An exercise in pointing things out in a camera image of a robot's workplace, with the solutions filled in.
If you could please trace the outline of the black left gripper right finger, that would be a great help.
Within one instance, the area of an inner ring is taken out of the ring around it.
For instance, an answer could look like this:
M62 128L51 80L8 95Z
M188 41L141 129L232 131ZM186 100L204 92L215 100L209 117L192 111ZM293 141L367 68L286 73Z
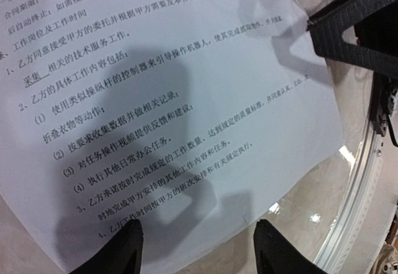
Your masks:
M256 223L253 240L257 273L326 273L305 258L268 220Z

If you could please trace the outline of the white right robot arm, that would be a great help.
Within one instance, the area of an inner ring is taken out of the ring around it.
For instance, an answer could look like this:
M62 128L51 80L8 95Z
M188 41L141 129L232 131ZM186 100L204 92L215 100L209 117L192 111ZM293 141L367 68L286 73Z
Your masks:
M315 53L373 71L369 120L397 145L397 0L334 0L309 17Z

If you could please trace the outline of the white paper stack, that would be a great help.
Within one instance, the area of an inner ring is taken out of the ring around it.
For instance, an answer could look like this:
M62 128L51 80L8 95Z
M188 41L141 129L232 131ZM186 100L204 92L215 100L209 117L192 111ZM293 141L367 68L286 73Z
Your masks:
M294 0L1 0L1 194L64 271L131 219L173 273L343 145Z

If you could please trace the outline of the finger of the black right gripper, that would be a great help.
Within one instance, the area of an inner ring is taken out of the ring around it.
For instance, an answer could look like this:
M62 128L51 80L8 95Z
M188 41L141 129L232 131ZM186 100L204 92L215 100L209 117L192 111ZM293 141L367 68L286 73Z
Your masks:
M334 0L307 31L318 56L397 78L397 0Z

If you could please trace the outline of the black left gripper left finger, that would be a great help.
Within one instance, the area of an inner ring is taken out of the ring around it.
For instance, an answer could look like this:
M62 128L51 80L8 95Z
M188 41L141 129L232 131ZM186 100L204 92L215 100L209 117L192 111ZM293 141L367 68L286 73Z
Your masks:
M143 243L140 220L130 220L99 252L72 273L138 274L141 272Z

